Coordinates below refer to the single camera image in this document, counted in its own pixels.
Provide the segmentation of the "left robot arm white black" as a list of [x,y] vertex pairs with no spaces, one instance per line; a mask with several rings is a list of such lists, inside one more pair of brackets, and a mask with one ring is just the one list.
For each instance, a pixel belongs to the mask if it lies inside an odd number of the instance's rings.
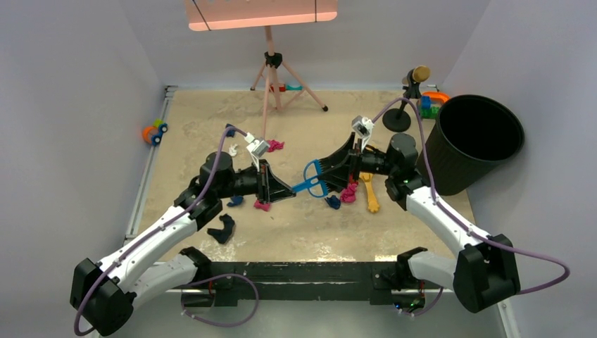
[[218,280],[211,260],[194,247],[181,250],[164,265],[155,263],[216,218],[223,199],[251,194],[266,204],[296,196],[265,159],[235,170],[230,155],[208,155],[199,174],[152,226],[101,260],[86,258],[77,264],[70,292],[70,304],[77,311],[75,334],[83,337],[97,331],[108,336],[130,319],[135,308],[161,292],[179,286],[200,288]]

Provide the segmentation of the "yellow slotted scoop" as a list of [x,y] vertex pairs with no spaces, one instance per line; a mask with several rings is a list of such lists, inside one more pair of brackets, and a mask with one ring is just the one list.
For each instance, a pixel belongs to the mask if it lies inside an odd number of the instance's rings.
[[368,211],[370,213],[377,213],[379,211],[380,205],[372,186],[373,176],[374,175],[372,173],[360,173],[359,178],[363,181],[365,186]]

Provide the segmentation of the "blue hand brush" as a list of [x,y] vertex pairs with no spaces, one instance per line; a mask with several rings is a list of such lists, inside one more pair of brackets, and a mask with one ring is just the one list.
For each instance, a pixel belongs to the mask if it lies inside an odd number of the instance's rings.
[[[307,174],[311,168],[314,168],[315,174],[308,177]],[[292,187],[292,191],[296,194],[298,194],[299,192],[308,192],[312,197],[316,199],[327,197],[329,194],[329,189],[326,183],[319,178],[319,175],[322,174],[322,172],[323,170],[320,161],[318,159],[312,160],[311,162],[306,164],[305,168],[303,169],[303,181],[294,185]],[[316,194],[313,191],[317,187],[321,191],[320,194]]]

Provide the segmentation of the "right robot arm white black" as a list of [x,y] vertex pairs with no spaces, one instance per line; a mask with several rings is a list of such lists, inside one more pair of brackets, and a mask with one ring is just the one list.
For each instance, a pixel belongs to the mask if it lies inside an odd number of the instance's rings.
[[385,176],[390,199],[421,220],[455,255],[447,259],[417,247],[396,258],[386,277],[397,287],[429,281],[454,292],[463,307],[478,313],[521,291],[512,242],[492,236],[451,208],[415,164],[419,153],[413,137],[395,134],[386,151],[371,150],[351,134],[331,155],[318,159],[317,178],[332,191],[347,188],[361,173]]

